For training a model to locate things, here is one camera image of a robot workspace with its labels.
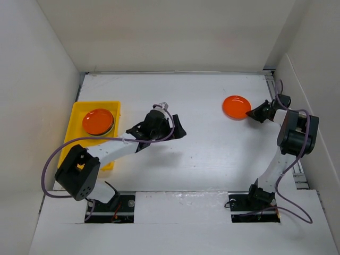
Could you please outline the orange plate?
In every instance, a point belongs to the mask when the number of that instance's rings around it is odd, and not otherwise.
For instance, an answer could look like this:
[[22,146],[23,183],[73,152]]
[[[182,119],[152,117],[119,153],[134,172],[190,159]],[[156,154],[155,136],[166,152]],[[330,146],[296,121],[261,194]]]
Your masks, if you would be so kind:
[[222,110],[231,119],[243,120],[251,110],[251,104],[242,96],[232,95],[223,101]]
[[82,128],[89,135],[93,136],[101,136],[108,133],[113,125],[113,114],[103,108],[97,108],[87,112],[82,120]]

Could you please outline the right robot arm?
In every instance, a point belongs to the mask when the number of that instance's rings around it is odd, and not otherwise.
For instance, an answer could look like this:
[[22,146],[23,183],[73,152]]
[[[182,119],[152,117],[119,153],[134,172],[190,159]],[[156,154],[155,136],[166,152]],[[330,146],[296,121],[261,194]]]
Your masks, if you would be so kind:
[[257,108],[246,112],[255,121],[270,120],[280,125],[277,151],[266,171],[251,184],[245,203],[254,210],[268,208],[275,198],[276,183],[287,169],[287,155],[303,157],[310,154],[316,144],[319,118],[303,115],[288,109],[291,98],[278,95],[272,102],[265,101]]

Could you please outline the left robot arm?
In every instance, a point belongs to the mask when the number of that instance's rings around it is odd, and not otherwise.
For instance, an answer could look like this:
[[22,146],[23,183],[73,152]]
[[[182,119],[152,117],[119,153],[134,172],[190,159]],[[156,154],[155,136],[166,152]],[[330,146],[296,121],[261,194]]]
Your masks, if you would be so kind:
[[108,182],[98,180],[99,170],[110,162],[136,154],[152,143],[180,139],[186,136],[179,117],[166,117],[167,110],[159,105],[117,139],[87,148],[73,146],[55,174],[55,180],[76,201],[88,199],[106,210],[114,210],[120,203],[120,193]]

